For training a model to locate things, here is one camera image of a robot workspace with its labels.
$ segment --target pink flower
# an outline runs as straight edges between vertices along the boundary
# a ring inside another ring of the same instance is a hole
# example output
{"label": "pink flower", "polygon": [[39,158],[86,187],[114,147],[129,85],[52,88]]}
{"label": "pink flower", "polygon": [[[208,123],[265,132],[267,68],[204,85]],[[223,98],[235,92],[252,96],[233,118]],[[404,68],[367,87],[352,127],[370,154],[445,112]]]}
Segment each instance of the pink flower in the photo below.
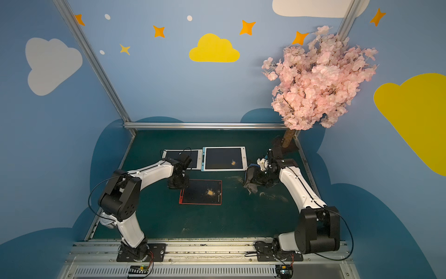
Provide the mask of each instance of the pink flower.
{"label": "pink flower", "polygon": [[275,80],[278,76],[276,75],[275,71],[272,71],[271,73],[269,73],[268,75],[268,79],[269,80]]}
{"label": "pink flower", "polygon": [[377,53],[378,51],[375,48],[364,50],[365,56],[370,57],[373,61],[375,61],[374,55]]}
{"label": "pink flower", "polygon": [[370,67],[364,57],[375,60],[377,50],[348,48],[348,38],[340,41],[328,31],[328,26],[318,28],[308,52],[287,47],[283,62],[268,58],[262,66],[269,80],[281,81],[272,91],[271,105],[290,129],[310,129],[317,121],[331,127],[347,113],[359,84],[376,73],[376,65]]}
{"label": "pink flower", "polygon": [[328,30],[330,28],[326,25],[326,26],[322,26],[322,27],[318,27],[318,31],[316,32],[316,35],[325,35],[328,33]]}

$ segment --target yellow cloud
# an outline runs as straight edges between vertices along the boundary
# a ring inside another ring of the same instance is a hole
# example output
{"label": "yellow cloud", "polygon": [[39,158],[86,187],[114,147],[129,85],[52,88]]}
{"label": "yellow cloud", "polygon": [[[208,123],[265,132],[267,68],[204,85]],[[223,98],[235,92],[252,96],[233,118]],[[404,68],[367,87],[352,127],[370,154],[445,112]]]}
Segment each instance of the yellow cloud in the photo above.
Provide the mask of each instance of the yellow cloud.
{"label": "yellow cloud", "polygon": [[230,41],[211,33],[203,35],[198,46],[189,52],[189,58],[196,62],[235,62],[239,57],[240,53],[232,48]]}
{"label": "yellow cloud", "polygon": [[374,100],[420,159],[439,175],[446,176],[446,76],[416,75],[401,86],[381,85]]}

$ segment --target white tablet frame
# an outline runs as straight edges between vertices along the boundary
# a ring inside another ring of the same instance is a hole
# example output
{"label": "white tablet frame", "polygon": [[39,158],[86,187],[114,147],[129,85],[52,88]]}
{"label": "white tablet frame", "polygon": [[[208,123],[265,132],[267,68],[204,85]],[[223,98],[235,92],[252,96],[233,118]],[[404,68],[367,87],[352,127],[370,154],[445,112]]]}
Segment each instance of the white tablet frame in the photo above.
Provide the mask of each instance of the white tablet frame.
{"label": "white tablet frame", "polygon": [[187,169],[188,170],[200,170],[201,169],[201,162],[202,162],[202,155],[203,155],[203,150],[202,149],[164,149],[163,150],[163,156],[162,158],[164,159],[166,157],[167,151],[184,151],[184,152],[188,152],[188,151],[198,151],[198,156],[197,156],[197,165],[194,166],[193,168],[190,168],[191,166],[189,166]]}
{"label": "white tablet frame", "polygon": [[[241,154],[242,154],[242,168],[239,169],[217,169],[217,170],[208,170],[205,168],[206,166],[206,149],[212,149],[212,148],[240,148]],[[248,163],[246,161],[246,148],[244,146],[209,146],[209,147],[203,147],[203,153],[202,153],[202,164],[201,164],[201,171],[245,171],[248,167]]]}

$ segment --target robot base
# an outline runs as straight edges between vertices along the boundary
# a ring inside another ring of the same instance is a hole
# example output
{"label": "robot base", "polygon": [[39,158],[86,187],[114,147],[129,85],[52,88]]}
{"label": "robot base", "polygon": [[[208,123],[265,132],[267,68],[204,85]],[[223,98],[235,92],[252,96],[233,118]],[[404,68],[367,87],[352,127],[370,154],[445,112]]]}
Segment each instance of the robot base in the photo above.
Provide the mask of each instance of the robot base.
{"label": "robot base", "polygon": [[152,260],[149,254],[153,254],[154,262],[162,262],[164,259],[165,243],[147,243],[143,240],[138,247],[132,248],[121,242],[117,262],[150,262]]}

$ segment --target black mounting plate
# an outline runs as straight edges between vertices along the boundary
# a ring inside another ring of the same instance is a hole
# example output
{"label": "black mounting plate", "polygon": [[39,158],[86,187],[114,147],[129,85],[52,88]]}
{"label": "black mounting plate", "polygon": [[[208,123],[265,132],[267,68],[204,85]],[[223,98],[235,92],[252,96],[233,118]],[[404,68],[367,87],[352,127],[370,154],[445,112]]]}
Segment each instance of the black mounting plate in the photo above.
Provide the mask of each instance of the black mounting plate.
{"label": "black mounting plate", "polygon": [[[261,253],[257,252],[257,261],[259,262],[279,262],[273,257],[273,245],[272,243],[263,243],[258,242],[254,244],[254,247],[257,251],[260,251]],[[304,257],[302,256],[302,253],[296,253],[295,251],[280,251],[276,253],[276,258],[283,261],[283,262],[292,262],[294,255],[294,261],[295,262],[302,262],[304,260]]]}
{"label": "black mounting plate", "polygon": [[[162,262],[164,260],[164,255],[166,251],[166,244],[165,243],[149,243],[147,244],[147,252],[153,253],[153,261],[154,262]],[[134,256],[126,251],[125,249],[120,249],[120,252],[118,253],[118,257],[116,258],[117,262],[134,262],[132,260]],[[141,262],[150,262],[150,256],[147,256],[143,261]]]}

